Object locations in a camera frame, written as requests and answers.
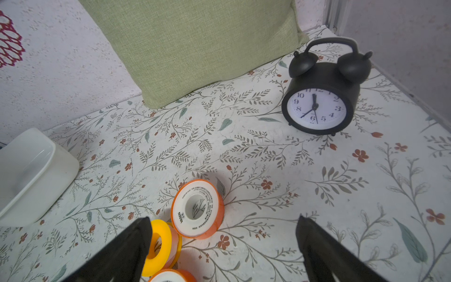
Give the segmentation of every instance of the orange tape roll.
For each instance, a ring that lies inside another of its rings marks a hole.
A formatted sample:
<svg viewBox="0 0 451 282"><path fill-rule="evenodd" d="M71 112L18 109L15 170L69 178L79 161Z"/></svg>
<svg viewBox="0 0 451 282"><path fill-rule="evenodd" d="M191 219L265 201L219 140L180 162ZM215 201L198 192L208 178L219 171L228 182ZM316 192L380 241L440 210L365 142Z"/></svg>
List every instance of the orange tape roll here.
<svg viewBox="0 0 451 282"><path fill-rule="evenodd" d="M182 237L172 227L161 219L151 221L152 240L150 242L149 254L144 262L142 276L152 276L164 268L172 268L177 262L182 250ZM155 254L155 245L161 238L161 248Z"/></svg>
<svg viewBox="0 0 451 282"><path fill-rule="evenodd" d="M181 236L190 239L211 237L224 219L224 202L209 181L196 179L175 195L170 213L172 225Z"/></svg>
<svg viewBox="0 0 451 282"><path fill-rule="evenodd" d="M197 282L196 278L186 270L163 269L157 272L148 282Z"/></svg>

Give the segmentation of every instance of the clock handle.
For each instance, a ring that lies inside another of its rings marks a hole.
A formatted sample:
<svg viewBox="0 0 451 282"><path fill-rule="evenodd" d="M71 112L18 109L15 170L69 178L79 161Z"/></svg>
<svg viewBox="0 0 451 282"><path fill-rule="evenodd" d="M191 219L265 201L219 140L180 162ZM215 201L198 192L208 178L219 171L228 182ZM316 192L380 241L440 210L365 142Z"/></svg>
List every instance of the clock handle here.
<svg viewBox="0 0 451 282"><path fill-rule="evenodd" d="M313 40L312 42L310 42L307 46L307 48L305 49L304 53L308 53L308 51L310 50L311 47L318 45L318 44L323 44L323 43L340 43L340 44L345 44L348 45L349 47L352 48L352 52L354 54L358 54L359 50L357 48L357 42L355 42L354 39L351 38L347 38L347 37L326 37L326 38L319 38L317 40Z"/></svg>

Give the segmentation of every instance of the clock hand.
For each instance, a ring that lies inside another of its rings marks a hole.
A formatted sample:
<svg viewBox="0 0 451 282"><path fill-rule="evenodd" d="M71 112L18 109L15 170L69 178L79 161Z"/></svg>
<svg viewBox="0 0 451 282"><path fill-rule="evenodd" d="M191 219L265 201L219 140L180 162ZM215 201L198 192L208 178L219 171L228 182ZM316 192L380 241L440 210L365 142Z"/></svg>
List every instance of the clock hand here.
<svg viewBox="0 0 451 282"><path fill-rule="evenodd" d="M312 95L312 97L313 97L313 105L312 105L312 109L311 110L314 111L316 123L318 124L318 117L316 116L316 109L318 109L319 104L316 103L316 94L315 93Z"/></svg>
<svg viewBox="0 0 451 282"><path fill-rule="evenodd" d="M318 117L316 116L316 110L314 111L315 112L315 119L316 119L316 123L318 124Z"/></svg>
<svg viewBox="0 0 451 282"><path fill-rule="evenodd" d="M300 117L300 118L303 118L303 117L305 117L309 112L311 112L311 111L313 111L313 109L311 109L311 110L309 110L308 112L306 112L302 117Z"/></svg>

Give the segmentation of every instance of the green pillow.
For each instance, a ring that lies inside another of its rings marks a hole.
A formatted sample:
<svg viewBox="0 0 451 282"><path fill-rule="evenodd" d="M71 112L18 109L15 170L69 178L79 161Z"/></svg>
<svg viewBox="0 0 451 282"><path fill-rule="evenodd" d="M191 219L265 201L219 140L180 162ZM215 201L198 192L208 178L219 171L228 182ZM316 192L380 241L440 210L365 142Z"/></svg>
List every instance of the green pillow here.
<svg viewBox="0 0 451 282"><path fill-rule="evenodd" d="M80 0L159 108L298 48L292 0Z"/></svg>

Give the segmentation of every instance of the clock face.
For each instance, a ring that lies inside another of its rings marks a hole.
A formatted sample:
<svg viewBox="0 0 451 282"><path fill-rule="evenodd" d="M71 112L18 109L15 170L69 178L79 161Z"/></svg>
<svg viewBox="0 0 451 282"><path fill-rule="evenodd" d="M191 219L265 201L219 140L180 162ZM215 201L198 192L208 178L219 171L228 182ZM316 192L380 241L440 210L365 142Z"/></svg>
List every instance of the clock face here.
<svg viewBox="0 0 451 282"><path fill-rule="evenodd" d="M324 130L333 128L346 117L346 106L334 93L309 88L293 94L286 105L294 122L305 128Z"/></svg>

